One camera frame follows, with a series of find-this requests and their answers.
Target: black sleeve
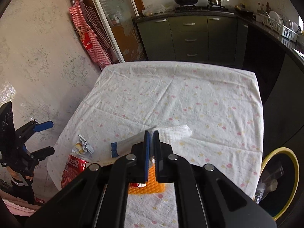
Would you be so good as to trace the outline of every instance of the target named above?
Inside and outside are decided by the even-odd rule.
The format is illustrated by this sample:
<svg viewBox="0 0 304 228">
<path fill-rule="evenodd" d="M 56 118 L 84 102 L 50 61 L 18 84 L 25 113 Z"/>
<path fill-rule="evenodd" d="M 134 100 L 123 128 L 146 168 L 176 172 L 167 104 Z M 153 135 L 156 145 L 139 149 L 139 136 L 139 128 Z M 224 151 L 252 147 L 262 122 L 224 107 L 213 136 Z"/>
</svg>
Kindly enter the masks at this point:
<svg viewBox="0 0 304 228">
<path fill-rule="evenodd" d="M 17 183 L 22 183 L 22 181 L 14 179 Z M 12 196 L 19 197 L 24 201 L 27 201 L 29 204 L 34 204 L 34 191 L 31 185 L 28 186 L 18 186 L 12 180 L 12 192 L 10 193 Z"/>
</svg>

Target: hand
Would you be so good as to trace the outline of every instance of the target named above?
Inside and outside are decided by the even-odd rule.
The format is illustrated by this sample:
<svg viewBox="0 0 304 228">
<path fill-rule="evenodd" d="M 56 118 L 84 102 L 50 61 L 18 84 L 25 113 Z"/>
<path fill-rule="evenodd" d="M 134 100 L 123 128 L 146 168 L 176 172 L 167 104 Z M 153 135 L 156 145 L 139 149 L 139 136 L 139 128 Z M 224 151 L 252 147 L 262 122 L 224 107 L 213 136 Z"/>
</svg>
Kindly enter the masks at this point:
<svg viewBox="0 0 304 228">
<path fill-rule="evenodd" d="M 17 173 L 17 172 L 13 171 L 12 168 L 9 167 L 9 166 L 7 166 L 6 168 L 7 168 L 8 172 L 10 173 L 10 175 L 11 175 L 13 178 L 15 178 L 16 180 L 21 181 L 21 179 L 20 179 L 20 177 L 18 176 L 18 173 Z M 30 181 L 32 181 L 34 177 L 25 176 L 25 178 L 26 178 L 26 179 L 29 179 Z"/>
</svg>

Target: red checkered apron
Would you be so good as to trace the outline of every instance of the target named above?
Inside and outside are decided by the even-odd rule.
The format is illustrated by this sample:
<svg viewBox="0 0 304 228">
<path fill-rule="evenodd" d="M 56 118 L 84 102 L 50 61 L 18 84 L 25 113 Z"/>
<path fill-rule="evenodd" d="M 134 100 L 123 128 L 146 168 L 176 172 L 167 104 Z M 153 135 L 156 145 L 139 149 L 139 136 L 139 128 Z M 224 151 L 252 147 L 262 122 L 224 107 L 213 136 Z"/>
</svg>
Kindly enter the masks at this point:
<svg viewBox="0 0 304 228">
<path fill-rule="evenodd" d="M 70 7 L 69 11 L 71 13 L 76 30 L 79 34 L 80 41 L 90 55 L 92 61 L 98 64 L 101 69 L 103 69 L 106 66 L 111 65 L 111 61 L 102 49 L 101 45 L 98 43 L 96 34 L 86 23 L 78 0 L 75 2 L 76 4 L 73 7 Z"/>
</svg>

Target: orange sponge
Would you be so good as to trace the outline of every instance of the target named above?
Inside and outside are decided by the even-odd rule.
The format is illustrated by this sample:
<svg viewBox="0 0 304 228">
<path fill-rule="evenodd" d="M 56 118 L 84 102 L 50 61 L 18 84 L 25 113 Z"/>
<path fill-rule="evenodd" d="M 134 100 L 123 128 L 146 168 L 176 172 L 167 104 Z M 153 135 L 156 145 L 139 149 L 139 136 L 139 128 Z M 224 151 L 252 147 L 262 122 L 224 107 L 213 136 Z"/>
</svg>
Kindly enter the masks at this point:
<svg viewBox="0 0 304 228">
<path fill-rule="evenodd" d="M 129 188 L 129 194 L 154 194 L 165 191 L 165 184 L 156 182 L 154 165 L 149 169 L 148 182 L 145 187 Z"/>
</svg>

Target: gas stove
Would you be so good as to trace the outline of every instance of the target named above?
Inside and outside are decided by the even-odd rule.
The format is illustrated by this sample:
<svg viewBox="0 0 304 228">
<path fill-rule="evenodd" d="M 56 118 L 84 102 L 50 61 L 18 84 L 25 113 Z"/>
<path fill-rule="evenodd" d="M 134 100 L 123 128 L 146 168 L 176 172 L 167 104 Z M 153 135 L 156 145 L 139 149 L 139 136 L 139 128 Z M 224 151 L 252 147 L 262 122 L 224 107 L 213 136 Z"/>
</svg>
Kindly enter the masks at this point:
<svg viewBox="0 0 304 228">
<path fill-rule="evenodd" d="M 175 12 L 189 12 L 189 11 L 223 11 L 227 12 L 228 9 L 224 6 L 195 6 L 195 5 L 188 5 L 188 6 L 179 6 L 175 8 Z"/>
</svg>

